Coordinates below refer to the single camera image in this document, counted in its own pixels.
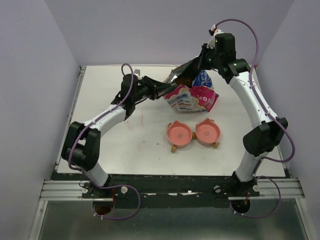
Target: pink snack bag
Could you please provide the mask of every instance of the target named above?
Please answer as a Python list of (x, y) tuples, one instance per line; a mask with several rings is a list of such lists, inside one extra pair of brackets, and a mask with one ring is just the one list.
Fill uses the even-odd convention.
[(209, 112), (219, 97), (207, 72), (198, 69), (198, 61), (199, 57), (196, 57), (177, 67), (165, 80), (179, 85), (164, 96), (178, 112)]

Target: lavender wall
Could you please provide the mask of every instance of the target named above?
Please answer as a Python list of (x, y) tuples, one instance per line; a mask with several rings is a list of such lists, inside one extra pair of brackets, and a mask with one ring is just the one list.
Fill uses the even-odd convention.
[(43, 0), (0, 7), (0, 239), (28, 239), (79, 68)]
[[(81, 65), (179, 64), (198, 55), (208, 29), (239, 18), (260, 38), (261, 52), (294, 0), (45, 0)], [(223, 24), (238, 57), (252, 61), (254, 38), (240, 23)]]
[[(269, 104), (288, 119), (296, 144), (290, 172), (301, 181), (315, 226), (320, 226), (319, 10), (319, 0), (296, 0), (257, 71)], [(291, 145), (286, 138), (281, 146), (284, 156), (289, 156)]]

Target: white table surface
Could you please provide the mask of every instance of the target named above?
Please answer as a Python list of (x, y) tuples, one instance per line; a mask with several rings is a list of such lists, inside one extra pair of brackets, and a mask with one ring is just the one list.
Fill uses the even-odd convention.
[[(163, 81), (174, 66), (133, 65), (141, 76)], [(251, 128), (240, 99), (217, 72), (208, 71), (219, 94), (210, 112), (176, 112), (163, 99), (146, 100), (133, 114), (101, 139), (99, 163), (109, 174), (229, 176), (239, 166), (245, 152), (242, 138)], [(87, 121), (104, 111), (120, 90), (119, 65), (88, 66), (85, 71), (72, 121)], [(196, 140), (171, 153), (166, 130), (168, 123), (183, 122), (194, 130), (205, 118), (214, 119), (221, 129), (218, 149)], [(270, 157), (280, 159), (275, 148)], [(61, 160), (58, 173), (78, 173)], [(284, 177), (281, 163), (265, 160), (257, 175)]]

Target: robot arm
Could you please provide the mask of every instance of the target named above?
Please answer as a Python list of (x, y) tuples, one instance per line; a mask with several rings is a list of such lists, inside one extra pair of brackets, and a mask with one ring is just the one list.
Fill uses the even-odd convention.
[[(264, 112), (264, 109), (253, 91), (256, 82), (249, 81), (250, 67), (244, 59), (236, 59), (235, 37), (231, 33), (214, 34), (208, 44), (202, 45), (199, 68), (202, 70), (217, 69), (226, 83), (239, 96), (246, 112), (249, 115), (252, 131), (243, 137), (245, 153), (235, 175), (242, 183), (252, 181), (258, 169), (259, 160), (266, 157), (277, 146), (284, 132)], [(268, 114), (275, 117), (286, 129), (288, 122), (285, 118), (279, 119), (277, 114), (269, 107), (260, 90), (255, 88)]]
[(82, 144), (77, 142), (76, 144), (76, 148), (72, 154), (71, 164), (80, 167), (82, 171), (99, 186), (104, 186), (109, 178), (109, 175), (102, 169), (98, 162), (100, 139), (115, 125), (130, 117), (139, 101), (146, 98), (151, 100), (159, 99), (163, 95), (172, 92), (177, 87), (175, 83), (168, 84), (158, 82), (147, 76), (141, 78), (140, 76), (134, 75), (132, 88), (128, 97), (122, 105), (112, 111), (112, 109), (114, 109), (114, 107), (127, 95), (130, 89), (131, 79), (131, 74), (127, 74), (123, 77), (120, 92), (105, 111), (84, 123), (73, 122), (69, 126), (64, 141), (61, 157), (68, 160), (71, 149), (78, 136), (86, 126), (90, 125), (80, 138), (81, 140), (85, 140), (85, 143)]

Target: pink plastic bowl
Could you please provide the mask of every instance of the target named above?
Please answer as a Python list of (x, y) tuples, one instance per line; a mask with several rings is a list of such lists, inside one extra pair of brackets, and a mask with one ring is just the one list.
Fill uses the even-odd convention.
[(166, 130), (168, 140), (177, 148), (184, 148), (192, 139), (191, 128), (182, 122), (174, 121)]
[(220, 138), (221, 132), (217, 124), (206, 118), (204, 121), (195, 125), (195, 135), (199, 143), (212, 145)]

